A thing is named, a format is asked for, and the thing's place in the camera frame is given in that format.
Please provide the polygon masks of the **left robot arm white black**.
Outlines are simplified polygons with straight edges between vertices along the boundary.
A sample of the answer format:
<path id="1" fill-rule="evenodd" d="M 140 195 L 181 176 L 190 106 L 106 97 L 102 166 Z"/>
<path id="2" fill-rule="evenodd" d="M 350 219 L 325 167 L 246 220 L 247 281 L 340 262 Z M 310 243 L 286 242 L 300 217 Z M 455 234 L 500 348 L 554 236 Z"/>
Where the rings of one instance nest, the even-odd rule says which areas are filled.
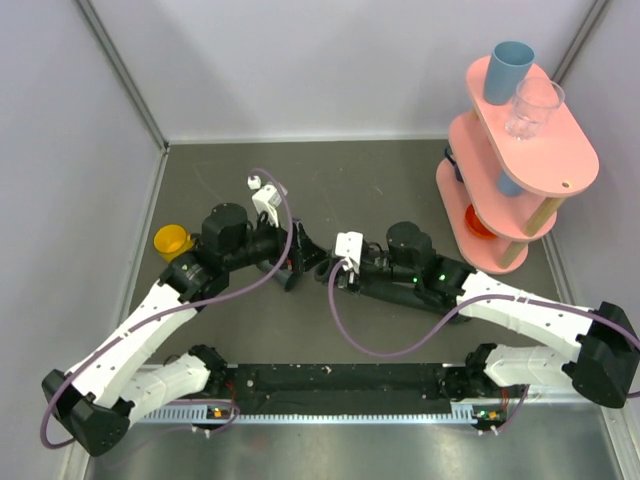
<path id="1" fill-rule="evenodd" d="M 210 299 L 228 298 L 232 272 L 264 264 L 269 277 L 290 280 L 327 257 L 301 221 L 276 225 L 262 212 L 250 222 L 234 203 L 215 206 L 193 245 L 175 256 L 137 309 L 85 360 L 67 371 L 54 369 L 41 386 L 46 418 L 55 418 L 93 457 L 111 450 L 129 428 L 151 411 L 201 392 L 216 396 L 226 387 L 223 360 L 198 346 L 174 365 L 140 375 L 139 368 L 159 346 L 198 315 Z"/>

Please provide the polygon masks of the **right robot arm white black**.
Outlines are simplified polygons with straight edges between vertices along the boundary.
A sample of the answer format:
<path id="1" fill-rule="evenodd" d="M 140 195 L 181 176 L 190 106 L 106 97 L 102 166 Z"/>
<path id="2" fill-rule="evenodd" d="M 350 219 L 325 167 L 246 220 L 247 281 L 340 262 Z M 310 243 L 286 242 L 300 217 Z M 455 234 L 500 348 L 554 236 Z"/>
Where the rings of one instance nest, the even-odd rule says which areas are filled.
<path id="1" fill-rule="evenodd" d="M 360 233 L 340 233 L 314 275 L 329 290 L 437 313 L 439 328 L 477 319 L 536 341 L 518 348 L 483 344 L 469 354 L 466 380 L 474 393 L 487 396 L 514 385 L 571 387 L 608 408 L 634 397 L 639 338 L 619 306 L 578 307 L 511 287 L 438 254 L 412 222 L 392 225 L 386 242 L 381 247 Z"/>

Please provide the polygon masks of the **grey plastic pipe fitting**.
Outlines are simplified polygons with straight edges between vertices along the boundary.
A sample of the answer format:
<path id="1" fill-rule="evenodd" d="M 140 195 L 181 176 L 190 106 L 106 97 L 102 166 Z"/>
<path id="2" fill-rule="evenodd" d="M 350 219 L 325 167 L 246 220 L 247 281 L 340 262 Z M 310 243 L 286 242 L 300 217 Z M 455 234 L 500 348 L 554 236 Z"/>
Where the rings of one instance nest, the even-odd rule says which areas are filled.
<path id="1" fill-rule="evenodd" d="M 268 274 L 274 269 L 274 265 L 269 261 L 263 261 L 256 265 L 256 268 L 263 272 L 264 274 Z M 292 291 L 298 281 L 300 280 L 301 275 L 296 272 L 290 271 L 288 268 L 280 268 L 278 269 L 274 275 L 271 277 L 272 280 L 276 281 L 285 292 Z"/>

